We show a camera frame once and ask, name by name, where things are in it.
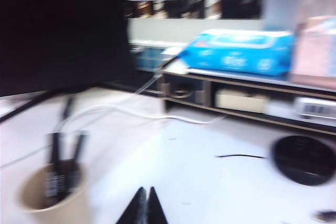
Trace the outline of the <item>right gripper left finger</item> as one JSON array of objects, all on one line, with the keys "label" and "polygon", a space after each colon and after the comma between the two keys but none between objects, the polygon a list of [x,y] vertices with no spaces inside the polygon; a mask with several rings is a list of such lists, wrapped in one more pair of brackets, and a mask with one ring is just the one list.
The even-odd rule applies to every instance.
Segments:
[{"label": "right gripper left finger", "polygon": [[146,190],[140,187],[116,224],[145,224],[147,223],[147,209]]}]

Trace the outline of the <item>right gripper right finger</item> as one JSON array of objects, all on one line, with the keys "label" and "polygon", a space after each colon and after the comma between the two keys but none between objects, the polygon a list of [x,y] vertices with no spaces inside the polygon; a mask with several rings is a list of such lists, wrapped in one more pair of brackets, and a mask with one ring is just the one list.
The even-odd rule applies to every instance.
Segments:
[{"label": "right gripper right finger", "polygon": [[163,208],[154,187],[150,188],[147,201],[147,223],[148,224],[168,224]]}]

